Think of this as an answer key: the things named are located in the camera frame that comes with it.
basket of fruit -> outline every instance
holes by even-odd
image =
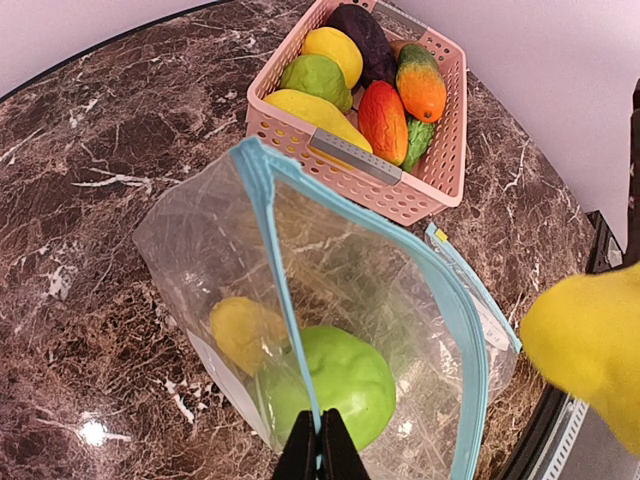
[[[377,14],[419,38],[382,28]],[[462,200],[465,54],[391,5],[317,0],[247,96],[247,136],[401,225]]]

white wall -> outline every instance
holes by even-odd
[[[584,210],[626,245],[640,0],[395,0],[450,37]]]
[[[0,0],[0,97],[103,40],[205,3],[208,0]]]

pink basket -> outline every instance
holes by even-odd
[[[316,128],[262,99],[276,90],[284,68],[300,54],[307,33],[323,25],[344,1],[317,0],[300,19],[255,78],[247,96],[247,136],[296,158],[304,171],[341,195],[401,224],[411,225],[427,215],[462,201],[467,136],[467,62],[462,49],[400,10],[369,0],[359,5],[380,11],[418,32],[419,42],[434,54],[447,85],[447,107],[436,125],[434,140],[413,174]],[[390,40],[400,37],[385,30]],[[354,95],[357,110],[362,92]],[[347,115],[355,123],[357,115]],[[355,168],[333,163],[309,150],[322,150]]]

brown marble countertop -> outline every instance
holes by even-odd
[[[244,93],[307,6],[212,6],[0,105],[0,478],[269,477],[274,455],[175,327],[131,233],[243,138]],[[583,270],[591,227],[472,74],[468,123],[464,200],[436,221],[517,326],[539,292]],[[542,387],[522,358],[490,408],[478,478],[504,465]]]

basket handle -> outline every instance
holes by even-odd
[[[394,7],[393,5],[389,5],[386,2],[378,1],[376,2],[375,7],[373,7],[374,11],[378,11],[380,13],[384,13],[390,18],[400,22],[406,27],[409,27],[411,30],[419,33],[420,35],[424,35],[429,27],[422,23],[415,17],[403,12],[399,8]]]
[[[365,152],[354,144],[326,130],[316,128],[309,145],[327,155],[351,165],[387,185],[396,185],[402,178],[402,170],[375,155]]]

